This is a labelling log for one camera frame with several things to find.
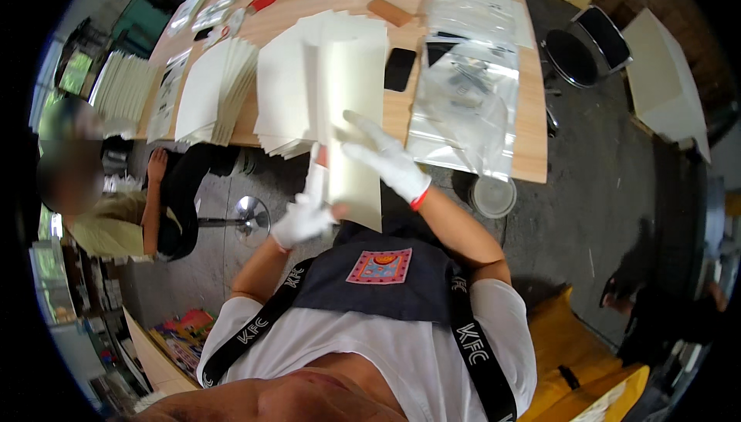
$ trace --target beige shirt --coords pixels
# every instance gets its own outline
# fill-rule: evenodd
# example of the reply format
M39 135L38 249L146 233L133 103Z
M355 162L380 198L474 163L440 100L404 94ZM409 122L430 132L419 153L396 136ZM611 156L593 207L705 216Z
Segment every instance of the beige shirt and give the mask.
M91 210L74 219L69 233L90 256L143 256L141 224L146 204L146 190L104 194ZM163 206L161 211L182 232L170 207Z

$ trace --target embroidered patch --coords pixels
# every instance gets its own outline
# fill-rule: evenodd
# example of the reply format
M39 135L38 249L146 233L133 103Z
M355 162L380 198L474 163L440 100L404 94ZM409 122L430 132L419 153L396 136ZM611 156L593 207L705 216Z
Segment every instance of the embroidered patch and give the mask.
M412 249L394 252L363 251L355 267L347 276L353 284L401 284L407 278Z

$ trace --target apron strap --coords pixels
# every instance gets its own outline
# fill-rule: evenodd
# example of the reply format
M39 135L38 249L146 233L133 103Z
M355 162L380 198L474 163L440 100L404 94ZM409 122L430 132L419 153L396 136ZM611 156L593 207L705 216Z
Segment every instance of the apron strap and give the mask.
M446 270L445 279L450 287L450 331L479 394L486 419L489 422L512 422L517 418L514 395L484 330L474 319L468 281L455 275L453 269Z
M313 261L314 258L310 258L295 265L260 312L210 356L201 374L204 388L217 384L232 364L249 351L291 307ZM450 331L456 339L470 380L479 394L487 420L512 422L517 418L514 395L483 329L474 319L468 295L468 281L455 275L450 265L448 266L445 279L450 287Z
M275 322L291 307L296 296L299 295L306 273L311 267L314 258L303 260L293 267L288 277L278 290L270 297L252 320L245 324L236 334L206 361L201 373L203 387L210 388L222 380L232 364L250 347L257 342Z

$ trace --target dark apron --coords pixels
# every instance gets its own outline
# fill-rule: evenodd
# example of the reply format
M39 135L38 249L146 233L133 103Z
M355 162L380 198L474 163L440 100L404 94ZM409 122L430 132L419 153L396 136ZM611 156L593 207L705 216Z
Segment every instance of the dark apron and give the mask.
M424 241L428 234L399 238L389 233L412 235L409 226L387 227L384 222L387 234L363 228L347 237L341 231L337 240L344 243L295 265L260 312L208 359L205 387L221 380L291 306L354 311L450 327L487 419L515 420L514 396L474 319L461 268L444 247Z

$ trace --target white t-shirt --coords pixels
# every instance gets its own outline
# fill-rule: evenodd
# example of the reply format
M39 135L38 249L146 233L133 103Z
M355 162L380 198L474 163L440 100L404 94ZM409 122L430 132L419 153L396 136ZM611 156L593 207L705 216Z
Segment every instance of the white t-shirt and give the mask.
M524 301L512 287L495 279L475 282L470 299L509 381L517 414L522 415L530 406L537 380ZM207 358L261 308L246 297L224 303L203 347L199 381ZM449 328L359 312L290 308L219 383L277 378L328 353L357 353L372 362L409 420L486 420Z

